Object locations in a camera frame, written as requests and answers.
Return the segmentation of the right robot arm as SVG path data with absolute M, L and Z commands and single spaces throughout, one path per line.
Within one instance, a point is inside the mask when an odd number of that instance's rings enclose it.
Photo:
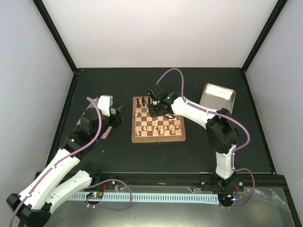
M 210 146 L 215 150 L 215 185 L 225 191 L 232 186 L 234 174 L 232 155 L 236 149 L 239 133 L 232 122 L 230 112 L 222 108 L 219 111 L 206 110 L 188 99 L 172 92 L 149 91 L 149 113 L 152 117 L 176 114 L 192 120 L 206 129 Z

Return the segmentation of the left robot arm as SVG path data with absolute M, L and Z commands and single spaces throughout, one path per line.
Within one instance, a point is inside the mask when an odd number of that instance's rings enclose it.
M 19 218 L 28 227 L 43 227 L 51 214 L 77 192 L 101 185 L 101 171 L 86 164 L 74 176 L 62 179 L 95 147 L 110 128 L 122 124 L 124 106 L 104 109 L 90 107 L 78 120 L 60 149 L 40 175 L 19 194 L 12 193 L 6 202 L 13 212 L 9 225 Z

